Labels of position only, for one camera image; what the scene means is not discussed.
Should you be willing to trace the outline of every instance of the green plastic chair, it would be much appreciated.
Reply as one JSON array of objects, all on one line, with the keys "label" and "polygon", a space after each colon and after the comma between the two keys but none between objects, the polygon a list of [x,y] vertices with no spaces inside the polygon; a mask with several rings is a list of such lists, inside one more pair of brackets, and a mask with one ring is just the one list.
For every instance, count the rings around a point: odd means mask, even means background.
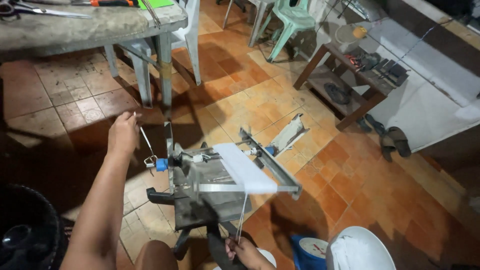
[{"label": "green plastic chair", "polygon": [[275,57],[278,55],[280,50],[287,42],[288,38],[293,33],[315,28],[315,19],[308,14],[307,5],[308,0],[300,0],[300,3],[295,7],[290,7],[289,0],[278,0],[277,2],[275,2],[272,11],[268,14],[264,25],[260,29],[260,32],[255,39],[258,40],[262,36],[268,23],[272,19],[272,12],[275,13],[275,15],[283,22],[283,31],[280,37],[278,37],[278,35],[281,29],[277,29],[273,33],[272,40],[275,41],[278,39],[278,42],[275,44],[272,53],[270,53],[267,62],[271,63],[273,59],[275,59]]}]

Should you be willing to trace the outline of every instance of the scale dial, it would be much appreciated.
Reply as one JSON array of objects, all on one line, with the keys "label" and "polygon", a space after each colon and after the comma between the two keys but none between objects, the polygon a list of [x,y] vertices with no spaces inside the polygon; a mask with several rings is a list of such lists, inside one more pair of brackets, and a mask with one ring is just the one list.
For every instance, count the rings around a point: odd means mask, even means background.
[{"label": "scale dial", "polygon": [[325,259],[328,246],[327,242],[316,238],[305,237],[300,239],[299,245],[308,254]]}]

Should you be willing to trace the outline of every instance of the plastic chair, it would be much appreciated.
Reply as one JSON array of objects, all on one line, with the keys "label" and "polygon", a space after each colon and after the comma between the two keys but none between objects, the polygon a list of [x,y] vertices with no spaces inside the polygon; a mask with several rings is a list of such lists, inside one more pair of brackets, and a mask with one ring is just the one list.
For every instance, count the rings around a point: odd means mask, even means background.
[{"label": "plastic chair", "polygon": [[275,59],[293,33],[315,28],[315,19],[308,14],[308,0],[300,0],[300,3],[295,7],[290,7],[289,2],[289,0],[279,0],[275,3],[255,39],[258,40],[260,38],[272,19],[272,12],[275,13],[275,15],[283,22],[283,31],[280,37],[278,37],[279,31],[275,31],[272,36],[272,40],[275,41],[278,39],[278,42],[275,44],[272,53],[270,53],[270,56],[267,59],[267,62],[269,63]]},{"label": "plastic chair", "polygon": [[[230,4],[228,4],[227,14],[225,14],[225,19],[223,20],[223,26],[222,26],[223,29],[225,29],[225,26],[227,25],[228,13],[230,13],[230,8],[232,6],[233,1],[234,0],[230,0]],[[269,4],[275,3],[276,0],[248,0],[248,1],[254,4],[255,7],[257,8],[257,16],[255,17],[252,33],[250,34],[250,40],[248,41],[248,47],[253,47],[253,44],[255,42],[255,37],[258,34],[258,29],[260,28],[260,24],[262,23],[262,19],[264,17],[265,10],[267,9],[267,6]],[[248,22],[250,22],[252,18],[253,11],[254,10],[252,7],[252,9],[250,9]]]},{"label": "plastic chair", "polygon": [[[179,4],[185,7],[188,14],[188,25],[186,28],[172,32],[171,44],[172,49],[186,47],[192,62],[193,74],[197,85],[202,83],[200,79],[200,66],[198,63],[198,18],[200,11],[200,0],[179,0]],[[143,54],[150,56],[152,51],[155,52],[155,46],[151,39],[135,39],[132,41],[122,42],[121,45],[131,46],[139,50]],[[110,72],[113,77],[118,76],[117,64],[115,62],[115,54],[113,53],[113,45],[105,46]],[[138,90],[142,99],[142,105],[145,108],[152,107],[152,94],[150,90],[150,74],[148,72],[148,63],[140,57],[128,52],[133,62],[133,69],[137,77]]]}]

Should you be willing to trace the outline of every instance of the green paper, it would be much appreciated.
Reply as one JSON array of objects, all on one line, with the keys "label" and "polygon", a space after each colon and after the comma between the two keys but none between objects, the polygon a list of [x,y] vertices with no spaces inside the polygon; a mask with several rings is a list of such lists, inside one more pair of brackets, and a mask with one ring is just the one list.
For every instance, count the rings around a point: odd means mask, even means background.
[{"label": "green paper", "polygon": [[[173,3],[170,0],[145,0],[145,1],[149,1],[152,8],[159,8],[159,7],[166,7],[166,6],[173,5]],[[147,9],[147,7],[145,7],[142,0],[138,0],[138,5],[140,6],[141,10]]]}]

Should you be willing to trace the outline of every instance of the orange tile floor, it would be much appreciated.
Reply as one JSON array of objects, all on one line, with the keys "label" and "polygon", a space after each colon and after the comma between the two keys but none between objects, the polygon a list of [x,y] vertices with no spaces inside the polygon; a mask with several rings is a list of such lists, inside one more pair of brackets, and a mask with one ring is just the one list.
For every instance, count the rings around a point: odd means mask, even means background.
[{"label": "orange tile floor", "polygon": [[[199,147],[203,141],[238,141],[239,127],[249,125],[268,144],[294,115],[303,114],[311,130],[278,157],[303,184],[299,200],[285,194],[251,196],[253,211],[243,225],[245,234],[273,253],[278,268],[294,269],[290,235],[328,241],[354,225],[376,234],[398,269],[437,269],[429,260],[445,269],[451,263],[480,264],[478,219],[469,215],[461,196],[444,188],[448,177],[416,154],[409,159],[394,154],[394,162],[387,163],[378,136],[355,126],[340,133],[338,119],[305,86],[300,91],[292,87],[307,62],[267,63],[263,53],[268,56],[271,46],[246,46],[252,26],[238,7],[232,7],[222,30],[227,5],[201,2],[200,86],[191,79],[187,51],[173,51],[178,63],[172,73],[173,134],[184,148]],[[281,52],[277,60],[287,57]],[[114,116],[141,111],[156,154],[165,154],[160,109],[139,108],[134,72],[120,61],[118,65],[120,77],[112,78],[102,50],[92,49],[0,67],[8,135],[2,140],[20,153],[1,162],[8,168],[5,179],[41,191],[72,220],[101,164]],[[150,70],[158,78],[152,66]],[[142,142],[129,168],[118,269],[132,269],[145,242],[158,239],[173,246],[179,235],[173,230],[173,207],[146,198],[148,187],[168,189],[165,173],[151,176],[145,170],[142,161],[148,153]],[[192,235],[203,239],[205,228]],[[205,241],[194,242],[179,266],[212,269]]]}]

